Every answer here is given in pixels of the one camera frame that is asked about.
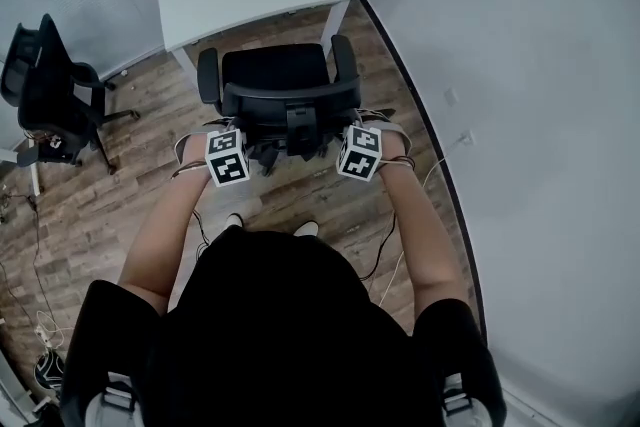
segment hand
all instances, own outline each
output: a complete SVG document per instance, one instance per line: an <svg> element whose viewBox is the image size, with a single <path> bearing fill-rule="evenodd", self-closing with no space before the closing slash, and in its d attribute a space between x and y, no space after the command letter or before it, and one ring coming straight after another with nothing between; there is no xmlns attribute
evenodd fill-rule
<svg viewBox="0 0 640 427"><path fill-rule="evenodd" d="M404 156L404 141L402 136L391 130L382 131L382 160L392 160Z"/></svg>
<svg viewBox="0 0 640 427"><path fill-rule="evenodd" d="M197 160L204 161L204 154L207 149L207 134L194 134L189 136L187 144L184 146L182 155L182 165L191 164Z"/></svg>

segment shoe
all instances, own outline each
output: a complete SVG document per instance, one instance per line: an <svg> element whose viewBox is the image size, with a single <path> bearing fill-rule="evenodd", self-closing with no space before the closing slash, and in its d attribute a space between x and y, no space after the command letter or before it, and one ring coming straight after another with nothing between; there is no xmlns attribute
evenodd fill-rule
<svg viewBox="0 0 640 427"><path fill-rule="evenodd" d="M302 226L300 226L300 228L296 230L293 236L304 237L304 236L310 235L311 237L317 237L319 229L320 229L320 226L318 226L317 222L309 221L304 223Z"/></svg>
<svg viewBox="0 0 640 427"><path fill-rule="evenodd" d="M227 222L224 224L224 229L230 228L231 226L239 226L240 228L244 228L244 222L242 222L242 217L238 214L231 214L227 217Z"/></svg>

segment person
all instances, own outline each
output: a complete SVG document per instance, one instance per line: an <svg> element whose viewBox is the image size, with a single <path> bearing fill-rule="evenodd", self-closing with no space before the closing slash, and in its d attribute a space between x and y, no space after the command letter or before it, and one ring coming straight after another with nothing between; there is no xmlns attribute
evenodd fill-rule
<svg viewBox="0 0 640 427"><path fill-rule="evenodd" d="M205 144L206 136L191 136L183 164L202 159ZM384 159L404 155L397 134L384 132L382 144ZM90 287L67 356L67 425L95 394L90 383L104 386L104 377L87 378L96 365L126 367L146 427L268 419L444 425L445 379L457 373L491 423L503 425L500 383L451 240L410 167L379 173L413 286L413 336L369 300L313 222L294 236L250 232L231 215L168 312L189 220L211 178L206 168L182 173L140 228L118 286Z"/></svg>

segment black office chair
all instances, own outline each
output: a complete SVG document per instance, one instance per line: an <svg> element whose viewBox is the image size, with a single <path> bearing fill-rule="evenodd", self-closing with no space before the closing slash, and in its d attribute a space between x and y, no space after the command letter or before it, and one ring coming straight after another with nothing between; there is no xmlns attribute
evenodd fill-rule
<svg viewBox="0 0 640 427"><path fill-rule="evenodd" d="M335 81L319 44L282 45L228 52L222 58L220 96L218 51L198 58L198 89L203 103L247 135L249 157L270 173L278 152L310 160L324 156L333 137L357 119L360 76L351 43L332 38Z"/></svg>
<svg viewBox="0 0 640 427"><path fill-rule="evenodd" d="M91 105L74 96L76 84L92 89ZM89 144L100 150L109 174L115 173L98 128L115 119L139 119L140 115L133 110L105 115L106 89L115 86L100 82L90 65L71 61L48 14L42 17L38 31L18 25L0 77L0 93L18 107L18 123L23 129L44 133L37 144L18 154L18 165L63 162L80 166L78 155Z"/></svg>

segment human arm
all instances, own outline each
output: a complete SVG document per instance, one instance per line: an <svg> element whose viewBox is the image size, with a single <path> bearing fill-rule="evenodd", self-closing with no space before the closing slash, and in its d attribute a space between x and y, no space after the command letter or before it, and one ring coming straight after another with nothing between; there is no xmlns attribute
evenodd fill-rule
<svg viewBox="0 0 640 427"><path fill-rule="evenodd" d="M404 155L398 134L383 132L383 158ZM409 278L413 285L415 318L441 299L467 302L455 250L422 184L407 166L386 165L380 175L398 218Z"/></svg>
<svg viewBox="0 0 640 427"><path fill-rule="evenodd" d="M204 157L205 135L191 136L184 164ZM138 231L118 284L147 301L163 315L178 274L191 214L211 175L197 169L168 183Z"/></svg>

